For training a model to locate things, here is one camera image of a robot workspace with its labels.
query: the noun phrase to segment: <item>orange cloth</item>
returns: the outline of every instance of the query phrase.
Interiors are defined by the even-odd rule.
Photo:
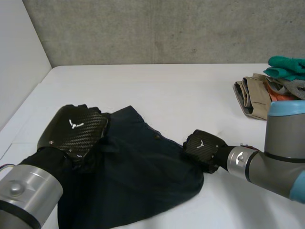
[[[266,82],[264,82],[264,85],[267,88],[267,91],[270,95],[270,98],[271,98],[272,102],[274,102],[274,101],[284,101],[284,100],[298,100],[298,98],[295,97],[294,95],[282,95],[282,94],[276,93],[275,91],[273,91],[271,89],[269,84],[267,84]]]

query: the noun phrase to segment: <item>pile of folded laundry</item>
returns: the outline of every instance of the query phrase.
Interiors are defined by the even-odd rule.
[[[305,100],[305,59],[274,56],[270,68],[237,81],[234,92],[246,116],[266,120],[270,103],[284,100]]]

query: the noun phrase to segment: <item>green cloth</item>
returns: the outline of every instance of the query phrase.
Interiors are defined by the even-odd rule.
[[[284,68],[267,68],[264,73],[275,79],[283,78],[289,81],[295,79],[305,80],[305,74],[297,74],[291,70]]]
[[[283,56],[273,56],[268,64],[275,68],[292,70],[295,73],[305,73],[305,59],[294,59]]]

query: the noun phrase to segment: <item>white tabletop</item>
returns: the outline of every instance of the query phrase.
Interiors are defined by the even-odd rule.
[[[114,112],[132,105],[162,135],[182,144],[195,129],[264,149],[266,122],[244,116],[235,81],[267,64],[96,65],[54,68],[0,132],[1,163],[19,163],[65,104]],[[8,169],[0,173],[0,178]],[[219,169],[201,192],[165,213],[120,229],[305,229],[305,205]],[[55,209],[44,229],[58,228]]]

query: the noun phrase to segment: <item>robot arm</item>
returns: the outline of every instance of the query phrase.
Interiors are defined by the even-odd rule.
[[[222,139],[196,130],[184,145],[192,160],[213,173],[220,166],[233,176],[291,200],[305,203],[305,101],[271,104],[265,151],[228,146]]]
[[[40,229],[71,173],[71,160],[51,147],[15,166],[0,181],[0,228]]]
[[[0,228],[40,229],[72,172],[95,171],[100,155],[91,149],[105,135],[108,121],[97,108],[62,107],[38,141],[37,153],[0,181]]]

